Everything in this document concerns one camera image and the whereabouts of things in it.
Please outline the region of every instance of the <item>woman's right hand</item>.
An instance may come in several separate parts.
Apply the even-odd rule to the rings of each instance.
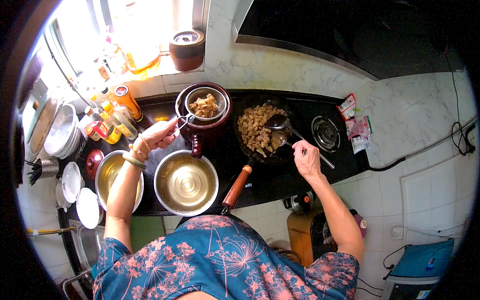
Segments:
[[[297,169],[308,182],[318,180],[322,175],[320,170],[320,150],[305,140],[301,140],[293,144],[295,150],[295,165]]]

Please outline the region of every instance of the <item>black countertop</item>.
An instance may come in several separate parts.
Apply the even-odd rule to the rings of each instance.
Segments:
[[[332,109],[334,105],[341,104],[343,99],[294,93],[284,91],[265,91],[265,90],[229,90],[232,97],[232,103],[241,101],[241,99],[250,93],[269,93],[274,95],[280,95],[288,98],[292,101],[300,115],[305,118],[305,122],[297,122],[294,126],[297,126],[297,130],[304,135],[305,139],[311,144],[316,145],[310,131],[311,119],[321,114],[321,111],[315,110],[312,107],[318,107],[318,105],[325,105],[331,107],[329,109],[329,117],[336,122],[337,126],[340,126],[340,130],[343,131],[342,135],[342,151],[337,151],[335,157],[330,153],[324,153],[324,155],[334,162],[335,169],[330,169],[325,163],[322,164],[322,173],[326,175],[330,183],[343,180],[345,178],[354,176],[365,171],[368,167],[368,160],[366,153],[360,151],[356,155],[352,155],[352,148],[350,142],[347,140],[345,133],[345,124],[341,119],[339,113]],[[169,94],[163,96],[148,97],[139,99],[139,105],[144,113],[144,120],[137,124],[139,132],[151,126],[159,120],[169,120],[176,116],[174,102],[178,94]],[[231,185],[235,181],[236,177],[240,173],[242,167],[247,163],[248,158],[242,152],[238,141],[233,134],[233,126],[230,124],[227,131],[230,134],[225,134],[221,140],[221,143],[217,143],[215,147],[205,147],[203,149],[203,155],[207,157],[217,170],[219,179],[219,190],[217,200],[212,207],[208,209],[205,214],[215,214],[221,211],[222,201],[228,193]],[[107,144],[105,141],[95,142],[91,139],[88,140],[85,149],[80,154],[80,157],[76,160],[76,163],[80,167],[81,174],[85,180],[85,186],[95,191],[94,180],[89,180],[85,171],[85,160],[93,149],[100,149],[107,155],[114,150],[129,150],[128,144],[130,143],[125,137],[114,145]],[[134,216],[166,216],[171,215],[157,200],[153,182],[156,167],[166,155],[182,149],[191,149],[191,142],[185,140],[181,135],[177,138],[167,149],[156,149],[152,151],[149,156],[149,160],[146,161],[146,170],[144,170],[144,193],[142,201],[137,210],[133,213]],[[303,194],[311,190],[310,185],[298,174],[293,160],[283,165],[261,165],[261,168],[255,168],[254,172],[250,175],[248,183],[251,183],[249,188],[244,188],[237,205],[235,207],[245,207],[255,204],[266,203],[278,199],[287,198],[297,194]],[[272,174],[282,173],[283,176],[278,178],[272,176]],[[289,188],[285,190],[285,183],[288,182]]]

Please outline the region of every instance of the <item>seasoning packet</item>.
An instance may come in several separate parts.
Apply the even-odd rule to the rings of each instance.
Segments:
[[[352,118],[355,115],[355,105],[357,101],[355,100],[355,96],[350,94],[347,99],[336,108],[342,114],[342,118],[344,121]]]

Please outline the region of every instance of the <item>stack of plates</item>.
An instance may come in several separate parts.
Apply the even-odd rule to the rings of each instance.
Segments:
[[[72,154],[77,149],[82,135],[77,125],[78,117],[75,108],[70,104],[63,105],[45,139],[43,145],[45,152],[60,159],[65,159]]]

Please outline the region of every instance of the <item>plastic bag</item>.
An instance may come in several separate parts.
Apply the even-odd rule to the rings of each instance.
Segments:
[[[347,127],[347,137],[350,140],[356,135],[370,136],[372,134],[372,126],[368,116],[356,117],[345,122]]]

